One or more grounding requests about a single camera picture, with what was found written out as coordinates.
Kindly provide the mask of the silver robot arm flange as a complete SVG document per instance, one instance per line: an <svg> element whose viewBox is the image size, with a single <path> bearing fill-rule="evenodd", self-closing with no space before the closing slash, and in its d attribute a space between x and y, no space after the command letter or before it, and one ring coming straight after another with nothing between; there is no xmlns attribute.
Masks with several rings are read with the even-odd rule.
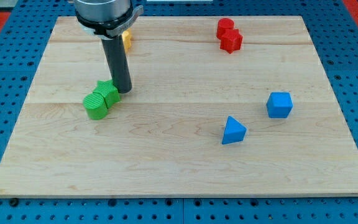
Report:
<svg viewBox="0 0 358 224"><path fill-rule="evenodd" d="M111 40L122 35L144 13L131 0L74 0L75 15L89 35Z"/></svg>

